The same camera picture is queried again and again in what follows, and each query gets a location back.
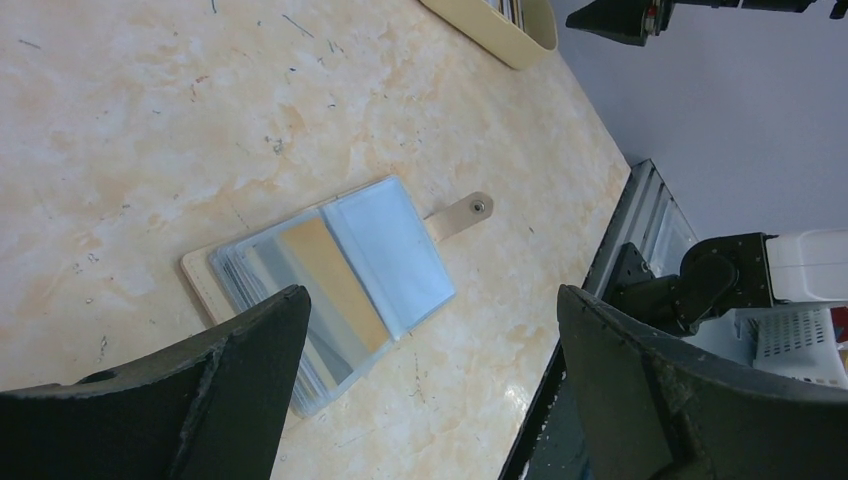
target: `beige table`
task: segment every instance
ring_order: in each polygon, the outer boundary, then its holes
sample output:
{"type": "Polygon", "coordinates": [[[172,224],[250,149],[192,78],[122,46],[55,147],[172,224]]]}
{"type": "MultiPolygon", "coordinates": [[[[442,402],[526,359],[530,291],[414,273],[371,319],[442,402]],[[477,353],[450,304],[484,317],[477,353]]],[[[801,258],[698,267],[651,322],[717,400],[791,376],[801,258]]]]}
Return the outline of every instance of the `beige table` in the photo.
{"type": "Polygon", "coordinates": [[[3,3],[0,388],[201,331],[181,255],[396,173],[422,216],[475,190],[495,215],[439,245],[452,303],[290,419],[274,477],[496,478],[621,154],[559,57],[512,71],[414,0],[215,7],[3,3]]]}

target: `table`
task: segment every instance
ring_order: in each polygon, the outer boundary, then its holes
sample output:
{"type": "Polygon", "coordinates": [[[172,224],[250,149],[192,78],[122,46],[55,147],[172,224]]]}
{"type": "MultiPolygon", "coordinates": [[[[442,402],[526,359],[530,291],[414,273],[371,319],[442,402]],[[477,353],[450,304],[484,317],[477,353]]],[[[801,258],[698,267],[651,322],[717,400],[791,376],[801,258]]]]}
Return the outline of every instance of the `table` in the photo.
{"type": "Polygon", "coordinates": [[[512,71],[413,0],[13,0],[0,72],[0,388],[201,331],[183,254],[394,173],[495,215],[273,478],[496,478],[628,175],[560,57],[512,71]]]}

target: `beige box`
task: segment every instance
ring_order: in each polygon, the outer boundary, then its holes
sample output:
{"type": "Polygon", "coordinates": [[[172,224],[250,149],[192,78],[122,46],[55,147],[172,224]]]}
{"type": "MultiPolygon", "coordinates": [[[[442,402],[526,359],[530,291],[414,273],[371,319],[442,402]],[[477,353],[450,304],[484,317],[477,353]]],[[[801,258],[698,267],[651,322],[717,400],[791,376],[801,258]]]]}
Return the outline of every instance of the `beige box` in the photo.
{"type": "Polygon", "coordinates": [[[556,50],[556,20],[548,0],[523,0],[524,30],[485,0],[421,0],[510,67],[521,70],[556,50]]]}

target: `perforated plastic basket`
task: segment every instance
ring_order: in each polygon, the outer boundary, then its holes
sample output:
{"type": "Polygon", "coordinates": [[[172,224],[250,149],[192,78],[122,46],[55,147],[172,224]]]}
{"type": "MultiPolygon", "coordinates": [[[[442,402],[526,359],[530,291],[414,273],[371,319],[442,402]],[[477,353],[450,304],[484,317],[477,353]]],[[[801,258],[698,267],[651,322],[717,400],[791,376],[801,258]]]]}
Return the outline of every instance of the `perforated plastic basket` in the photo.
{"type": "Polygon", "coordinates": [[[754,368],[808,383],[848,389],[829,308],[766,313],[754,368]]]}

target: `gray wall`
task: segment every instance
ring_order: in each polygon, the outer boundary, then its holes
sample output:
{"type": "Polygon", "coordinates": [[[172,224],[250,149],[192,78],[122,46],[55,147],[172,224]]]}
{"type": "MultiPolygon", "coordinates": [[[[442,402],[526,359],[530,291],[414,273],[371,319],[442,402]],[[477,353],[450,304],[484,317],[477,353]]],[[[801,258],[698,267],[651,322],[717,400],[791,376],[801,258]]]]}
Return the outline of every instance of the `gray wall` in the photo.
{"type": "Polygon", "coordinates": [[[629,161],[653,158],[700,238],[848,227],[848,19],[678,6],[644,48],[560,52],[629,161]]]}

